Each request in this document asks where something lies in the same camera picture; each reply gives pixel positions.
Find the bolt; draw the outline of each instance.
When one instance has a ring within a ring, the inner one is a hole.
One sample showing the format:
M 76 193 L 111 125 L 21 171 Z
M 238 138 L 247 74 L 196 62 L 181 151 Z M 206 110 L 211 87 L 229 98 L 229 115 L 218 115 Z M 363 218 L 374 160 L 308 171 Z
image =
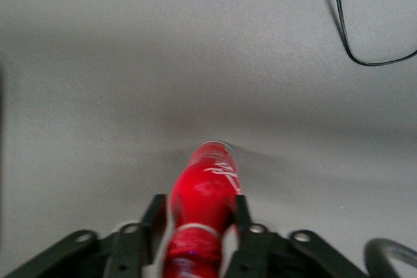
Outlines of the bolt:
M 126 227 L 123 232 L 125 234 L 131 234 L 132 232 L 136 232 L 139 229 L 139 226 L 137 225 L 130 225 L 128 227 Z
M 310 236 L 308 234 L 304 234 L 302 232 L 297 232 L 294 235 L 294 239 L 297 241 L 301 241 L 301 242 L 309 242 L 310 241 Z
M 90 240 L 90 238 L 91 238 L 91 234 L 82 234 L 81 236 L 78 236 L 76 238 L 76 242 L 84 242 L 84 241 Z
M 250 231 L 256 233 L 256 234 L 261 234 L 262 232 L 265 231 L 265 226 L 259 225 L 259 224 L 253 224 L 250 228 Z

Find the black cable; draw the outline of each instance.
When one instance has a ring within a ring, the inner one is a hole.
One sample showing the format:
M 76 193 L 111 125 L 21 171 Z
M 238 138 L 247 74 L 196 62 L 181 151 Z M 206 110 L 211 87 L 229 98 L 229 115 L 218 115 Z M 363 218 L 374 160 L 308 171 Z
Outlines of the black cable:
M 372 278 L 401 278 L 389 258 L 417 268 L 417 252 L 388 239 L 373 239 L 365 246 L 365 264 Z
M 360 65 L 363 65 L 363 66 L 381 66 L 381 65 L 387 65 L 387 64 L 401 62 L 401 61 L 407 60 L 407 59 L 412 58 L 413 56 L 417 55 L 417 50 L 416 50 L 415 52 L 413 52 L 409 55 L 406 55 L 405 57 L 395 59 L 395 60 L 391 60 L 391 61 L 380 62 L 380 63 L 371 63 L 371 62 L 366 62 L 366 61 L 358 59 L 353 54 L 351 46 L 349 45 L 349 40 L 347 39 L 347 31 L 346 31 L 346 25 L 345 25 L 345 18 L 343 17 L 343 10 L 342 10 L 342 7 L 341 7 L 341 0 L 336 0 L 336 3 L 338 5 L 339 20 L 340 20 L 340 26 L 341 26 L 341 37 L 342 37 L 343 45 L 345 46 L 345 49 L 346 49 L 346 52 L 347 52 L 348 56 L 354 62 L 356 62 Z

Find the metal screw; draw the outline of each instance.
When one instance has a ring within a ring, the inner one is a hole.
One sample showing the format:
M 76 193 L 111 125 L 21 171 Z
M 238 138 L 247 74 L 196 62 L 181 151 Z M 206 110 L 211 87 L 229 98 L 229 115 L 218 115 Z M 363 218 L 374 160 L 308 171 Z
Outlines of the metal screw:
M 301 242 L 309 242 L 310 241 L 310 236 L 308 234 L 304 234 L 302 232 L 297 232 L 294 235 L 294 239 L 297 241 L 301 241 Z
M 254 232 L 254 233 L 256 233 L 256 234 L 260 234 L 260 233 L 262 233 L 262 232 L 264 232 L 264 231 L 265 231 L 265 227 L 264 227 L 264 226 L 262 226 L 262 225 L 253 224 L 253 225 L 249 228 L 249 230 L 250 230 L 250 231 L 252 231 L 252 232 Z
M 123 230 L 125 234 L 131 234 L 132 232 L 136 232 L 139 229 L 139 226 L 137 225 L 131 225 L 129 227 L 126 227 L 126 229 Z
M 249 264 L 240 265 L 240 270 L 241 271 L 248 271 L 248 270 L 250 270 L 250 265 Z
M 90 240 L 91 234 L 82 234 L 81 236 L 76 238 L 76 242 L 84 242 Z
M 118 269 L 119 271 L 126 271 L 126 270 L 128 270 L 128 269 L 129 269 L 129 265 L 127 265 L 127 263 L 120 264 L 119 266 L 117 266 L 117 269 Z

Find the plastic bottle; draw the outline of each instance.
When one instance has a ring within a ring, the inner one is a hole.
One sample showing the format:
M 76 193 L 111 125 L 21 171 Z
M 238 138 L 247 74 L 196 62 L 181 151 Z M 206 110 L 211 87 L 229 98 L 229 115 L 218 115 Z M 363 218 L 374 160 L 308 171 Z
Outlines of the plastic bottle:
M 240 194 L 232 149 L 209 141 L 192 155 L 171 193 L 175 232 L 167 248 L 164 278 L 218 278 L 222 237 L 233 222 Z

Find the gray table surface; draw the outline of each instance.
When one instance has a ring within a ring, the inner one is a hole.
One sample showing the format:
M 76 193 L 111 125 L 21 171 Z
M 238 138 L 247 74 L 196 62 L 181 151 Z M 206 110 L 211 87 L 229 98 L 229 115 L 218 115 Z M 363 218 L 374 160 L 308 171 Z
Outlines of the gray table surface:
M 358 56 L 417 48 L 415 0 L 343 4 Z M 371 238 L 417 249 L 417 58 L 353 63 L 335 9 L 0 0 L 0 275 L 137 219 L 211 139 L 234 146 L 254 218 L 282 235 L 318 232 L 361 268 Z

